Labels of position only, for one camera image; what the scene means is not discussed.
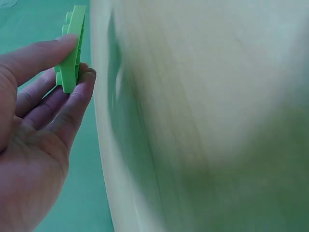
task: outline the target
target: hand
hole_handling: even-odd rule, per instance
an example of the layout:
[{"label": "hand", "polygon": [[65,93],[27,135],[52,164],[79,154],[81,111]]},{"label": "hand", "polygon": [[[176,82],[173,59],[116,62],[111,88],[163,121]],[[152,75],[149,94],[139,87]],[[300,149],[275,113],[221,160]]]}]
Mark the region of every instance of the hand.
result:
[{"label": "hand", "polygon": [[[32,231],[55,203],[69,153],[91,100],[96,72],[80,65],[71,95],[55,86],[53,67],[75,47],[76,36],[34,43],[0,55],[0,231]],[[17,95],[39,72],[38,79]]]}]

